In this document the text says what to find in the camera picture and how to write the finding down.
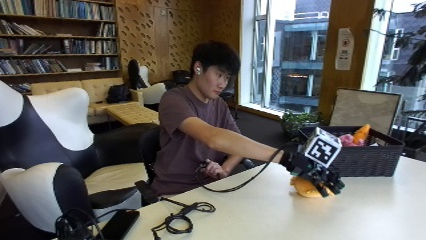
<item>purple t-shirt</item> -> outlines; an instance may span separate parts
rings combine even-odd
[[[240,133],[236,121],[231,116],[228,105],[221,98],[208,103],[200,101],[188,86],[167,91],[160,101],[160,145],[155,165],[156,179],[152,183],[159,195],[179,194],[200,187],[196,170],[200,163],[211,159],[224,163],[227,154],[211,149],[179,130],[183,121],[199,117],[215,127]]]

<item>black wicker basket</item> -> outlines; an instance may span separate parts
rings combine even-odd
[[[355,134],[361,126],[328,126],[325,131],[340,137],[344,134]],[[315,127],[304,127],[299,130],[301,143],[305,143]],[[387,134],[371,129],[367,146],[343,147],[332,166],[340,170],[343,177],[392,177],[395,175],[404,143]]]

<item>robotic arm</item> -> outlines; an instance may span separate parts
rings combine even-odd
[[[281,158],[280,164],[313,184],[323,197],[329,196],[327,189],[340,194],[345,187],[339,169],[329,168],[341,148],[340,139],[317,127],[300,151],[285,152]]]

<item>wall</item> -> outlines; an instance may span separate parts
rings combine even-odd
[[[192,50],[209,39],[240,49],[240,0],[118,0],[124,78],[131,59],[150,68],[151,83],[190,68]]]
[[[328,30],[327,51],[320,91],[320,112],[331,118],[337,88],[360,89],[368,48],[367,29],[371,29],[375,0],[333,0]],[[355,35],[355,52],[349,71],[336,70],[339,29],[351,28]]]
[[[151,83],[188,69],[192,49],[205,40],[204,1],[118,0],[123,73],[131,59],[150,68]]]

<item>man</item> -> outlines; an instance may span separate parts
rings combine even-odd
[[[159,195],[200,186],[196,170],[207,163],[204,180],[225,178],[243,157],[268,161],[277,151],[240,134],[220,93],[240,71],[240,57],[221,42],[194,50],[191,82],[170,90],[160,101],[160,145],[152,187]],[[275,162],[280,162],[281,153]]]

